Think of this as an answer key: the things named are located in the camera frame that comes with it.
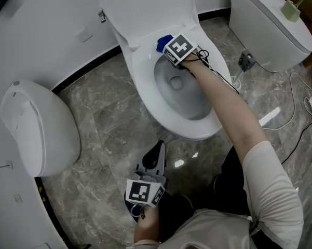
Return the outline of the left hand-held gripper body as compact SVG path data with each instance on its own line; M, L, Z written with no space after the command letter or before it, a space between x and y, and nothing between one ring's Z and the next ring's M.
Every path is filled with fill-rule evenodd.
M141 206L156 207L165 193L167 178L156 175L158 183L137 180L136 169L132 170L131 179L127 179L125 200Z

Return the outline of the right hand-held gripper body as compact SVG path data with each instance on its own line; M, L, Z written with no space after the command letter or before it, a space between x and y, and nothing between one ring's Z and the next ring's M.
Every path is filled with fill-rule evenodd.
M209 67L209 52L202 49L183 33L176 37L173 36L173 39L165 45L163 55L179 70L186 70L182 62L201 61L206 67Z

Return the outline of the blue microfibre cloth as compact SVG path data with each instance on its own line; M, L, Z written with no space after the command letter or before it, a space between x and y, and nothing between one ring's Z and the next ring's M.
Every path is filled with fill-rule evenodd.
M163 53L164 47L165 45L170 42L173 39L172 35L166 35L164 37L161 37L160 39L158 39L157 41L157 47L156 47L156 51Z

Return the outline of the person's right forearm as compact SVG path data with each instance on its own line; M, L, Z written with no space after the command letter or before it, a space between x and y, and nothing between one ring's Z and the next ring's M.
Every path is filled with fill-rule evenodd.
M259 121L245 100L200 60L181 64L196 77L243 163L247 153L266 140Z

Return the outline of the person's left forearm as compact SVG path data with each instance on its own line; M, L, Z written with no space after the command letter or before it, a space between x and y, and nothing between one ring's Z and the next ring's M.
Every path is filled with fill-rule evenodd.
M159 241L159 209L145 207L144 218L140 217L134 231L134 243L142 240Z

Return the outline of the white toilet lid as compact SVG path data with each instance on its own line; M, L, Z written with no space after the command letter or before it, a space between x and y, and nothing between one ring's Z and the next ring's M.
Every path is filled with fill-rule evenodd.
M100 0L101 8L116 32L130 48L145 37L197 21L194 0Z

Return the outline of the white closed-lid toilet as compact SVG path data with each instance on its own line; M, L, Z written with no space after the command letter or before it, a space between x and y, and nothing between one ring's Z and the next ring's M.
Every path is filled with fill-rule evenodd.
M305 23L281 12L285 0L230 0L229 27L256 62L269 72L290 69L312 53Z

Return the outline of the egg-shaped white toilet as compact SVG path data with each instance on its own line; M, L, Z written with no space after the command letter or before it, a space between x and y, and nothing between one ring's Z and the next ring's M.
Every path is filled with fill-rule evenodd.
M57 175L77 161L81 145L76 122L49 89L30 80L14 81L2 98L0 114L30 176Z

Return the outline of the person's dark trousers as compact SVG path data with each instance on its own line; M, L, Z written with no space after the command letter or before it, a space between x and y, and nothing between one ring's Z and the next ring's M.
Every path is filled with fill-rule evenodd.
M243 189L242 165L235 148L228 152L211 184L191 195L164 193L159 204L159 241L171 238L198 209L211 209L236 215L250 215L247 194Z

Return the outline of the white blank wall plate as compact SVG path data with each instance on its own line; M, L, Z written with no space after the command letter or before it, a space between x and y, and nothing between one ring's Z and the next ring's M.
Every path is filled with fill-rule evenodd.
M92 38L93 35L91 34L91 32L87 28L84 28L81 32L79 32L76 35L76 37L81 43L84 43L84 42L88 41L90 38Z

